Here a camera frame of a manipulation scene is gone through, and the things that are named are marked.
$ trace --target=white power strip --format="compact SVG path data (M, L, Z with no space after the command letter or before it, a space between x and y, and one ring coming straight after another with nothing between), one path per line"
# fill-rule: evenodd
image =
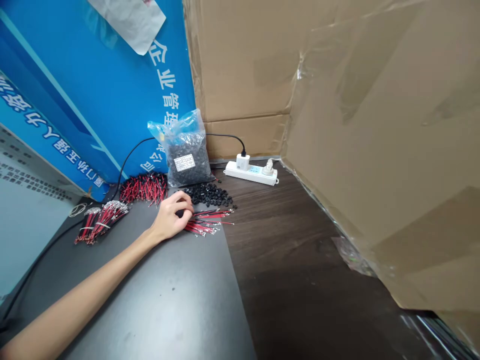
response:
M279 183L279 179L277 178L277 170L273 170L271 175L265 175L262 172L262 169L262 166L248 165L247 171L239 170L237 169L237 163L235 161L229 161L225 170L223 170L223 173L235 178L250 180L272 186Z

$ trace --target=black cable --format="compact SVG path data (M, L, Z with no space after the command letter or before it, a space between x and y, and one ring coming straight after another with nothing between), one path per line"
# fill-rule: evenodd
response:
M132 155L132 153L134 152L134 150L143 142L146 142L147 140L153 140L155 139L154 137L148 137L146 139L143 139L142 141L140 141L137 145L135 145L135 147L130 151L130 153L126 156L125 160L123 161L123 165L121 166L121 169L120 169L120 175L118 175L118 181L116 183L116 189L115 189L115 193L113 194L113 196L111 197L112 200L115 199L115 197L117 196L117 194L119 193L119 190L120 190L120 182L122 181L122 173L124 172L124 167L125 167L125 163L127 162L128 158L130 157L130 155Z
M210 132L207 132L206 134L207 134L207 135L214 135L214 136L226 136L226 137L229 137L229 138L235 138L235 139L237 139L239 142L241 142L241 146L243 147L243 150L241 151L241 156L242 156L243 158L244 158L245 156L247 156L247 152L245 151L244 142L243 142L242 139L239 138L238 136L228 135L228 134L213 134L213 133L210 133Z
M241 138L239 138L238 136L235 136L235 135L228 135L228 134L214 134L214 133L211 133L211 132L207 132L206 133L207 135L213 135L213 136L225 136L225 137L229 137L229 138L235 138L237 139L240 143L241 143L241 146L243 148L243 150L241 151L241 156L242 157L245 157L247 155L247 152L245 151L245 145L244 145L244 142L242 141ZM130 153L126 156L125 160L123 161L123 165L121 166L121 169L120 169L120 174L118 175L118 181L116 183L116 189L115 189L115 193L113 194L113 196L111 197L112 199L114 199L117 194L119 193L119 190L120 190L120 183L122 181L122 173L124 172L124 167L125 167L125 163L127 162L128 158L130 157L130 155L132 155L132 153L134 152L134 150L143 142L146 142L148 140L154 140L155 138L154 137L148 137L146 139L143 139L142 141L140 141L137 145L135 145L135 147L130 151Z
M10 304L8 305L6 311L5 311L5 314L3 314L3 319L2 321L6 321L7 320L7 317L9 316L10 314L10 311L12 311L12 308L14 307L14 304L15 302L17 301L17 298L19 297L20 293L22 292L23 288L25 287L25 284L27 283L28 279L30 278L30 276L32 275L32 273L34 272L35 268L37 267L38 263L40 262L40 260L42 260L45 256L45 254L52 248L53 245L55 245L57 243L58 240L60 240L62 238L63 235L65 235L66 233L68 233L70 230L72 230L74 227L76 227L77 225L81 224L83 221L80 220L79 222L76 222L74 223L72 226L70 226L67 230L65 230L64 232L62 232L60 235L58 235L55 240L53 241L50 241L50 243L43 249L43 251L40 253L40 255L38 255L38 257L35 259L35 261L33 262L33 264L30 266L30 268L28 269L26 275L23 277L23 280L20 284L20 286L18 287L18 290L16 291L15 295L13 296L13 298L11 299L10 301Z
M213 135L213 136L224 136L224 137L229 137L229 138L235 138L237 139L240 143L241 143L241 146L243 147L243 150L241 151L241 156L242 157L245 157L247 155L247 152L245 151L245 145L244 145L244 142L242 141L242 139L240 139L238 136L235 136L235 135L228 135L228 134L214 134L214 133L209 133L207 132L206 133L207 135ZM119 193L119 190L120 190L120 183L122 181L122 173L124 172L124 167L125 167L125 164L127 163L127 160L129 159L130 155L134 152L134 150L143 142L146 142L148 140L153 140L155 139L154 137L148 137L146 139L143 139L142 141L140 141L137 145L135 145L135 147L130 151L130 153L128 153L128 155L126 156L125 160L123 161L123 164L121 166L121 169L120 169L120 174L118 175L118 181L116 183L116 189L115 189L115 193L113 194L113 196L111 197L112 199L115 198L115 196L117 196L117 194ZM55 240L51 241L44 249L43 251L40 253L40 255L38 255L38 257L35 259L35 261L33 262L33 264L30 266L30 268L28 269L27 273L25 274L25 276L23 277L23 280L20 284L20 286L18 287L18 290L16 291L15 295L13 296L13 298L11 299L10 301L10 304L8 305L8 308L6 309L5 311L5 314L3 315L3 319L2 319L2 324L0 325L0 331L4 331L6 330L6 325L4 324L4 322L7 320L7 317L9 316L10 314L10 311L12 311L12 308L14 307L15 305L15 302L17 301L20 293L22 292L23 288L25 287L25 284L27 283L28 279L30 278L30 276L32 275L32 273L34 272L35 268L37 267L38 263L40 262L40 260L42 260L45 256L45 254L52 248L53 245L55 245L61 238L63 235L65 235L68 231L70 231L71 229L73 229L74 227L76 227L77 225L81 224L83 221L80 220L79 222L76 222L75 224L73 224L72 226L70 226L67 230L65 230L64 232L62 232L60 235L58 235Z

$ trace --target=black wire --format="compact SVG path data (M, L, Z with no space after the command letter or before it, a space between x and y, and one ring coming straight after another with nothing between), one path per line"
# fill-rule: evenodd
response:
M124 172L124 167L125 167L125 163L127 162L128 158L130 155L132 155L132 153L134 152L134 150L143 142L146 142L147 140L153 140L155 139L154 137L148 137L146 139L143 139L142 141L140 141L137 145L135 145L135 147L130 151L130 153L126 156L125 160L123 161L123 165L121 166L121 170L120 170L120 175L118 175L118 181L116 183L116 189L115 189L115 193L113 194L113 196L111 197L112 199L115 199L115 197L117 196L117 194L119 193L119 190L120 190L120 182L122 181L122 173Z
M235 136L235 135L228 135L228 134L214 134L214 133L211 133L211 132L207 132L206 133L207 135L213 135L213 136L225 136L225 137L229 137L229 138L235 138L237 139L240 143L241 143L241 146L243 148L243 150L241 151L241 156L245 156L247 155L247 152L245 151L245 145L244 145L244 142L242 141L241 138L239 138L238 136ZM134 152L134 150L143 142L146 142L148 140L154 140L155 138L154 137L148 137L146 139L143 139L142 141L140 141L137 145L135 145L135 147L130 151L130 153L126 156L125 160L123 161L123 165L121 166L121 169L120 169L120 174L118 175L118 181L116 183L116 189L115 189L115 193L113 194L113 196L111 197L112 199L114 199L117 194L119 193L119 190L120 190L120 183L122 182L122 173L124 172L124 167L125 167L125 164L128 160L128 158L130 157L130 155L132 155L132 153Z
M18 290L16 291L15 295L13 296L13 298L11 299L10 301L10 304L8 305L8 308L6 309L6 312L5 314L3 314L3 321L5 321L7 319L7 317L9 316L10 314L10 311L12 311L12 308L14 307L15 305L15 302L17 301L17 298L19 297L20 293L22 292L22 289L24 288L25 284L27 283L28 279L30 278L30 276L32 275L32 273L34 272L35 268L37 267L38 263L40 262L40 260L42 260L45 256L45 254L52 248L53 245L55 245L57 243L58 240L60 240L62 238L63 235L65 235L66 233L68 233L70 230L72 230L74 227L76 227L77 225L81 224L83 221L80 220L79 222L76 222L74 223L72 226L70 226L67 230L65 230L64 232L62 232L60 235L58 235L55 240L53 241L50 241L50 243L43 249L43 251L40 253L40 255L38 255L38 257L35 259L35 261L33 262L33 264L30 266L30 268L28 269L26 275L23 277L23 280L20 284L20 286L18 287Z
M206 134L207 134L207 135L214 135L214 136L226 136L226 137L229 137L229 138L235 138L235 139L237 139L239 142L241 142L241 146L243 147L243 150L241 151L241 156L245 157L245 156L247 155L247 152L245 151L244 142L243 142L242 139L239 138L238 136L228 135L228 134L213 134L213 133L210 133L210 132L207 132Z
M224 137L229 137L229 138L235 138L237 139L240 143L241 143L241 146L243 147L243 150L241 152L241 156L245 156L247 153L245 151L245 145L244 145L244 142L242 141L242 139L240 139L238 136L235 136L235 135L228 135L228 134L214 134L214 133L209 133L207 132L206 133L207 135L213 135L213 136L224 136ZM130 153L126 156L125 160L123 161L123 164L121 166L121 169L120 169L120 174L118 175L118 181L116 183L116 189L115 189L115 193L113 194L113 196L111 197L112 199L115 198L115 196L117 196L117 194L119 193L119 190L120 190L120 183L122 181L122 173L124 172L124 167L125 167L125 164L127 163L127 160L129 159L130 155L134 152L134 150L143 142L146 142L148 140L153 140L155 139L154 137L148 137L146 139L143 139L142 141L140 141L137 145L135 145L135 147L130 151ZM65 230L64 232L62 232L60 235L58 235L55 240L51 241L44 249L43 251L40 253L40 255L38 255L38 257L35 259L35 261L33 262L33 264L30 266L30 268L28 269L28 272L26 273L26 275L23 277L23 280L20 284L20 286L18 287L18 290L16 291L15 295L13 296L13 298L11 299L10 301L10 304L8 305L8 308L6 309L5 311L5 314L3 315L3 321L5 321L7 319L7 317L9 316L10 314L10 311L12 311L12 308L14 307L15 305L15 302L17 301L20 293L22 292L23 288L25 287L25 284L27 283L28 279L30 278L30 276L32 275L32 273L34 272L35 268L37 267L38 263L40 262L40 260L42 260L45 256L45 254L52 248L53 245L55 245L61 238L63 235L65 235L68 231L70 231L71 229L73 229L74 227L76 227L77 225L79 225L80 223L82 223L83 219L80 220L79 222L76 222L75 224L73 224L72 226L70 226L67 230Z

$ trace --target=blue banner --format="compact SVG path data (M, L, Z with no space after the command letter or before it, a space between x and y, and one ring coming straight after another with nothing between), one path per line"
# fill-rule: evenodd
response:
M195 109L181 0L159 0L166 16L140 56L85 1L4 1L0 69L109 183L147 122L171 124ZM123 177L167 172L163 148L141 144Z
M109 189L103 178L1 72L0 97L1 123L85 193L102 201Z

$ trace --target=white wall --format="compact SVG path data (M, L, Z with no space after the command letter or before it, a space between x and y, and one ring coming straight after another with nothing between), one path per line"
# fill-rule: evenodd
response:
M67 179L0 129L0 304L78 203L65 186Z

